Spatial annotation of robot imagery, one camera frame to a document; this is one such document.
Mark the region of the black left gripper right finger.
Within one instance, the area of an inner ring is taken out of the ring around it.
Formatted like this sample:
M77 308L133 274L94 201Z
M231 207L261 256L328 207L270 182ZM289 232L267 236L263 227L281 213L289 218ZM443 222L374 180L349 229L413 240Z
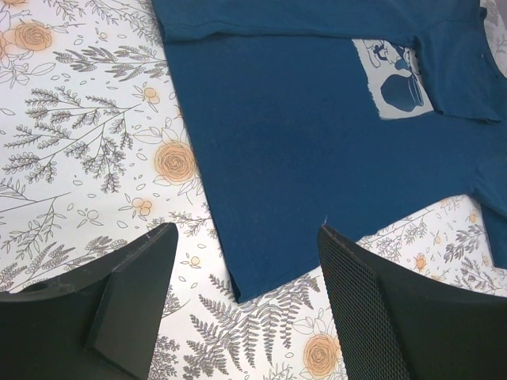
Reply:
M350 379L504 379L506 299L438 282L318 231Z

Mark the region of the blue printed t-shirt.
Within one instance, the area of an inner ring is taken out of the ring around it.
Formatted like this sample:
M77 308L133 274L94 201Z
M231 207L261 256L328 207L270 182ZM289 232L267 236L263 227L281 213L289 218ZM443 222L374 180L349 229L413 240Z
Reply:
M156 1L237 302L442 199L506 266L506 78L478 1Z

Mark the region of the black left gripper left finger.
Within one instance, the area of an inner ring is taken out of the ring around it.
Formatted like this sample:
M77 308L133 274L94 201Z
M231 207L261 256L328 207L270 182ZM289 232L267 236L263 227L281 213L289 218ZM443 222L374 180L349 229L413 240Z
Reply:
M88 264L1 294L3 379L146 379L177 249L163 223Z

